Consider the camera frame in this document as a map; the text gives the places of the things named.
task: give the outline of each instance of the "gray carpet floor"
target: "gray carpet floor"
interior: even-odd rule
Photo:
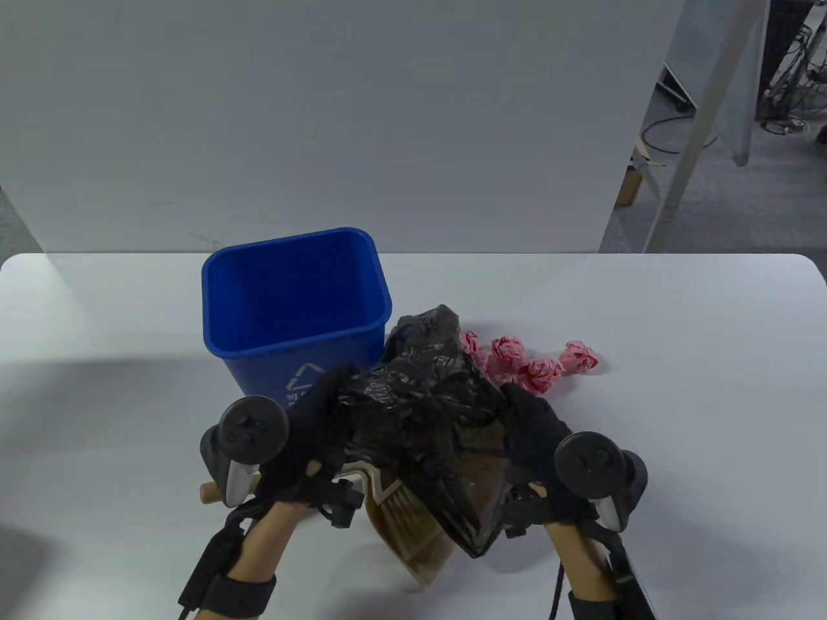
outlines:
[[[669,102],[655,94],[643,126],[675,115]],[[665,251],[803,254],[827,276],[827,150],[815,143],[827,115],[809,120],[807,131],[791,136],[774,136],[756,126],[750,163],[743,168],[735,167],[720,143],[706,149]],[[689,122],[678,121],[656,127],[648,139],[680,150],[688,131]],[[666,164],[653,169],[664,187],[677,157],[654,151],[652,156]],[[600,251],[640,251],[656,209],[644,184],[633,206],[615,209]],[[0,264],[9,256],[37,251],[40,247],[0,192]]]

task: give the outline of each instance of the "white partition board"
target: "white partition board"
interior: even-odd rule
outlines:
[[[682,4],[5,0],[0,185],[47,251],[597,250]]]

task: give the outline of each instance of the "forearm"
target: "forearm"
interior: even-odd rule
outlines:
[[[284,549],[306,512],[303,504],[274,505],[244,539],[238,561],[227,577],[251,584],[264,584],[273,579]],[[198,613],[196,620],[231,619],[205,610]]]
[[[566,569],[572,593],[582,601],[611,601],[616,598],[611,573],[597,544],[574,525],[548,523],[560,562]]]

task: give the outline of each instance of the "black plastic bag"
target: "black plastic bag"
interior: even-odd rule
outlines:
[[[471,557],[500,533],[503,394],[460,344],[459,317],[439,306],[403,317],[375,368],[348,381],[339,402],[351,424],[348,460],[400,479]]]

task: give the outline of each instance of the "recycling symbol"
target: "recycling symbol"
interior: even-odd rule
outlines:
[[[310,364],[309,362],[307,364],[302,364],[302,367],[299,368],[296,371],[296,375],[287,384],[287,389],[289,391],[294,392],[294,391],[298,391],[300,389],[309,389],[309,388],[313,387],[312,383],[309,383],[309,384],[306,384],[306,385],[296,385],[300,381],[302,383],[307,382],[308,377],[304,377],[304,379],[302,379],[302,374],[304,374],[304,371],[307,370],[307,369],[315,370],[318,373],[323,372],[321,366],[316,366],[315,364]]]

